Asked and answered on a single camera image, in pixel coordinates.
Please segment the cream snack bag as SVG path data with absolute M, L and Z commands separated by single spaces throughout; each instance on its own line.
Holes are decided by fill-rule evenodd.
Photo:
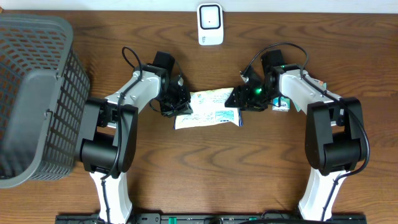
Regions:
M 224 106 L 232 91 L 233 88 L 220 88 L 191 92 L 190 106 L 193 113 L 178 115 L 174 121 L 174 129 L 212 126 L 222 123 L 243 126 L 240 109 Z

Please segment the teal tissue pack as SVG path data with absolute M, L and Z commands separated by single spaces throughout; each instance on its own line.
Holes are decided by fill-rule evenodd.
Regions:
M 283 96 L 274 98 L 272 100 L 272 110 L 288 112 L 290 110 L 290 99 Z

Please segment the mint green wipes pack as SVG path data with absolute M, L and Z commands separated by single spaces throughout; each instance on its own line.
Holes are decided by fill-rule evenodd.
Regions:
M 293 104 L 294 104 L 295 109 L 297 110 L 297 112 L 300 112 L 302 110 L 301 107 L 299 107 L 299 105 L 296 104 L 296 102 L 293 102 Z

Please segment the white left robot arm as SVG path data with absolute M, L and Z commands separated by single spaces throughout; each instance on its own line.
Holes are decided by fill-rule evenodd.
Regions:
M 87 99 L 78 133 L 75 159 L 93 179 L 100 202 L 95 223 L 127 223 L 133 205 L 128 196 L 127 171 L 136 153 L 137 122 L 152 100 L 160 114 L 171 118 L 192 114 L 190 94 L 181 75 L 172 77 L 175 58 L 158 51 L 154 61 L 139 62 L 131 79 L 105 98 Z

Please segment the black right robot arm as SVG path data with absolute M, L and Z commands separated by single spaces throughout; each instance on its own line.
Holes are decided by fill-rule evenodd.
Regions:
M 224 105 L 244 111 L 264 111 L 283 98 L 293 101 L 306 115 L 305 155 L 311 171 L 298 203 L 299 217 L 324 222 L 346 178 L 367 166 L 370 145 L 360 101 L 343 98 L 312 78 L 303 65 L 288 64 L 281 50 L 262 50 L 264 78 L 252 65 L 241 72 L 243 85 L 231 92 Z

